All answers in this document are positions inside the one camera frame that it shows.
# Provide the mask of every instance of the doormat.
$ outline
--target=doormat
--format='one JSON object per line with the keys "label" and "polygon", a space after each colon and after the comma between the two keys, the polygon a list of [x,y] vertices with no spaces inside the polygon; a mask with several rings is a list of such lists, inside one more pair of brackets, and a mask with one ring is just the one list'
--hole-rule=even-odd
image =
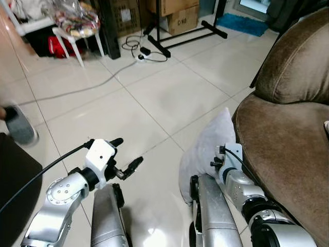
{"label": "doormat", "polygon": [[268,28],[264,22],[230,13],[226,13],[223,17],[218,18],[217,25],[258,37],[262,36]]}

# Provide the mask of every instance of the black stand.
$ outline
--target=black stand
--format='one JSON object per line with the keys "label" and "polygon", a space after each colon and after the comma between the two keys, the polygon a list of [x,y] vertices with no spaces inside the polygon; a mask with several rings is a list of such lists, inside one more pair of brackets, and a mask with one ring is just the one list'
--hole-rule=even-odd
{"label": "black stand", "polygon": [[[216,28],[217,19],[219,17],[223,16],[225,5],[226,5],[226,0],[219,0],[218,1],[217,11],[216,11],[215,20],[214,20],[213,25],[210,25],[206,21],[202,21],[201,22],[201,25],[203,25],[203,27],[201,27],[201,28],[194,29],[194,30],[191,30],[191,31],[188,31],[188,32],[184,32],[184,33],[181,33],[181,34],[178,34],[178,35],[175,35],[175,36],[171,36],[171,37],[168,37],[168,38],[165,38],[165,39],[160,39],[160,2],[159,2],[159,0],[156,0],[156,23],[151,23],[147,27],[147,29],[143,32],[143,34],[144,35],[147,35],[148,36],[148,40],[156,48],[158,48],[159,51],[162,52],[167,58],[171,57],[171,53],[170,53],[170,51],[168,51],[168,49],[169,48],[172,48],[172,47],[175,47],[175,46],[178,46],[178,45],[183,45],[183,44],[186,44],[186,43],[189,43],[189,42],[198,40],[198,39],[202,39],[202,38],[205,38],[205,37],[214,35],[214,34],[218,34],[223,39],[227,39],[227,33],[223,32],[223,31],[220,31],[218,28]],[[157,36],[157,39],[156,40],[151,35],[149,35],[150,32],[152,31],[152,29],[154,27],[156,27],[156,36]],[[200,30],[203,30],[203,29],[209,29],[212,32],[211,33],[208,33],[208,34],[205,34],[205,35],[202,35],[202,36],[199,36],[199,37],[196,37],[196,38],[185,40],[185,41],[182,41],[182,42],[179,42],[179,43],[176,43],[176,44],[167,46],[167,47],[163,47],[161,45],[161,42],[163,42],[163,41],[174,39],[176,37],[183,36],[183,35],[186,35],[186,34],[189,34],[189,33],[193,33],[193,32],[197,32],[197,31],[200,31]]]}

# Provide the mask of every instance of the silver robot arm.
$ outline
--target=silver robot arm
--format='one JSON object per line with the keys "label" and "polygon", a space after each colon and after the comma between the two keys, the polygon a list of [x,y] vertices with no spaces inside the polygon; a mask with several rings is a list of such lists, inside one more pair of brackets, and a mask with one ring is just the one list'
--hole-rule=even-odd
{"label": "silver robot arm", "polygon": [[75,168],[65,178],[55,180],[47,189],[46,199],[33,218],[21,246],[62,247],[72,222],[72,215],[89,191],[102,189],[106,181],[117,176],[125,180],[143,161],[134,160],[125,171],[115,167],[116,146],[121,138],[112,142],[94,140],[87,155],[85,168]]}
{"label": "silver robot arm", "polygon": [[310,234],[287,218],[275,202],[266,198],[261,187],[243,173],[238,158],[242,161],[242,146],[225,144],[219,147],[216,164],[211,165],[220,167],[219,180],[246,219],[253,247],[316,247]]}

